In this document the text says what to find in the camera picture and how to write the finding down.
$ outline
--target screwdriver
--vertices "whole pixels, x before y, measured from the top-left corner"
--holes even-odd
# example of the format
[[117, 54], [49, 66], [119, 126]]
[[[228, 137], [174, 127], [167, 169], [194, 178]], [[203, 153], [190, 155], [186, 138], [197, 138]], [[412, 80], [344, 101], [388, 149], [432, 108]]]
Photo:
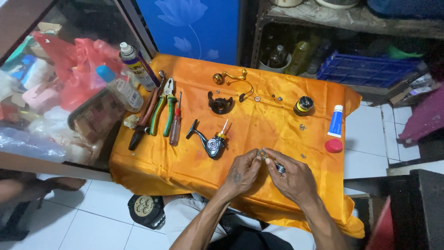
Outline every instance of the screwdriver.
[[170, 145], [177, 146], [179, 142], [180, 132], [180, 100], [182, 98], [182, 92], [179, 93], [179, 102], [177, 103], [176, 113], [174, 113], [173, 124], [171, 125]]

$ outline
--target tube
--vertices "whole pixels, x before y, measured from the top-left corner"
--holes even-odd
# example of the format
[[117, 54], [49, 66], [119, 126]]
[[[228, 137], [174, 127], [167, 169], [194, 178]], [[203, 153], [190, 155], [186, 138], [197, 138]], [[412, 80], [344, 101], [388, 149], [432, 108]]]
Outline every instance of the tube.
[[342, 105], [334, 106], [332, 121], [330, 122], [330, 128], [328, 135], [340, 138], [341, 137], [341, 126], [342, 126]]

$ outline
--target red cap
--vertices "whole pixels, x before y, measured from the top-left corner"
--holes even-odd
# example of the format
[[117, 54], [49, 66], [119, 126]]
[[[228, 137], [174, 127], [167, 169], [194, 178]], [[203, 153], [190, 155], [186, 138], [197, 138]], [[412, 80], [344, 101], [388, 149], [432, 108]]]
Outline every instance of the red cap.
[[331, 139], [325, 143], [325, 149], [330, 153], [338, 153], [342, 150], [342, 142], [339, 139]]

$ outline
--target orange tablecloth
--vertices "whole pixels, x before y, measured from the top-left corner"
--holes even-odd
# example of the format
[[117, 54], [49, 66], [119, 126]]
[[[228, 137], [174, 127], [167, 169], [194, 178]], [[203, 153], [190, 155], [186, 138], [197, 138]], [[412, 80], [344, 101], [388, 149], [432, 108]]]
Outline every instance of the orange tablecloth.
[[[122, 126], [109, 160], [115, 182], [135, 194], [197, 192], [211, 198], [223, 183], [235, 156], [253, 148], [269, 147], [307, 163], [316, 179], [318, 193], [338, 226], [350, 236], [364, 236], [362, 222], [351, 215], [354, 203], [343, 194], [344, 151], [328, 153], [324, 149], [324, 143], [332, 138], [327, 131], [335, 105], [344, 106], [341, 140], [345, 144], [345, 116], [358, 108], [361, 100], [356, 92], [336, 83], [247, 69], [246, 79], [253, 84], [254, 94], [239, 103], [235, 94], [247, 92], [250, 86], [245, 82], [216, 85], [212, 76], [225, 70], [241, 75], [241, 67], [169, 55], [157, 55], [151, 67], [155, 72], [163, 69], [167, 77], [174, 78], [177, 97], [182, 91], [179, 145], [170, 146], [168, 138], [162, 136], [167, 108], [161, 115], [158, 135], [144, 136], [135, 151], [128, 150], [133, 130]], [[233, 97], [233, 110], [225, 115], [210, 111], [208, 91], [213, 91], [214, 98]], [[141, 90], [141, 93], [146, 100], [148, 92]], [[261, 100], [254, 101], [255, 96]], [[294, 114], [293, 106], [301, 96], [313, 98], [314, 115]], [[227, 148], [217, 161], [207, 156], [198, 135], [185, 138], [195, 119], [200, 121], [198, 130], [209, 139], [222, 130], [227, 118]], [[300, 124], [307, 129], [301, 131]], [[233, 200], [231, 207], [271, 224], [309, 231], [303, 213], [274, 187], [265, 165], [253, 188]]]

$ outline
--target red plastic bag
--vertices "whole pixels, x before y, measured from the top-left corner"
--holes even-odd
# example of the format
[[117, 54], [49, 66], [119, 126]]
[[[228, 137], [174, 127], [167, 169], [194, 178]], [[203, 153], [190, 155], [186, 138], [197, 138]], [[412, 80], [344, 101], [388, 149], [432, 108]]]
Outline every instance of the red plastic bag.
[[73, 111], [105, 86], [95, 73], [97, 66], [106, 65], [117, 76], [124, 67], [119, 51], [102, 40], [77, 38], [75, 45], [72, 45], [40, 32], [33, 32], [32, 35], [54, 61], [55, 73], [64, 83], [60, 91], [60, 106], [64, 110]]

